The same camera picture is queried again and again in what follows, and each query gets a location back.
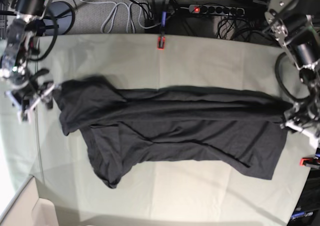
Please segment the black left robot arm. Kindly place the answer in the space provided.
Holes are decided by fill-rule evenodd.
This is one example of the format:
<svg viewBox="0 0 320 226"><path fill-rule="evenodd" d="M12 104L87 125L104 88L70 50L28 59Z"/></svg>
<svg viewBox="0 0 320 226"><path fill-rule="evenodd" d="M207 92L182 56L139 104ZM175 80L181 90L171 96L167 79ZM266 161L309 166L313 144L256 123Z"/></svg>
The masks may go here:
<svg viewBox="0 0 320 226"><path fill-rule="evenodd" d="M313 24L319 14L320 0L269 0L265 12L265 31L272 32L309 92L305 98L289 95L293 108L285 118L295 126L320 126L320 34Z"/></svg>

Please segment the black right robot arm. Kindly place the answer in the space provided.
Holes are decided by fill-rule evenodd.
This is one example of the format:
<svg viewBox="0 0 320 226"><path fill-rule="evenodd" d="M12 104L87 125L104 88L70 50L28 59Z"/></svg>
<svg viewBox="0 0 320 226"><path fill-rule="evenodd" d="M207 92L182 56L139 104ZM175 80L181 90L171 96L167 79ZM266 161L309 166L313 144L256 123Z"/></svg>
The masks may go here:
<svg viewBox="0 0 320 226"><path fill-rule="evenodd" d="M18 104L26 103L42 91L37 84L40 73L31 73L29 62L44 60L52 51L59 32L54 13L50 9L53 0L12 0L10 8L15 13L6 32L6 47L0 58L0 77L11 85L9 96ZM38 21L45 17L53 23L53 36L48 49L40 53L34 46Z"/></svg>

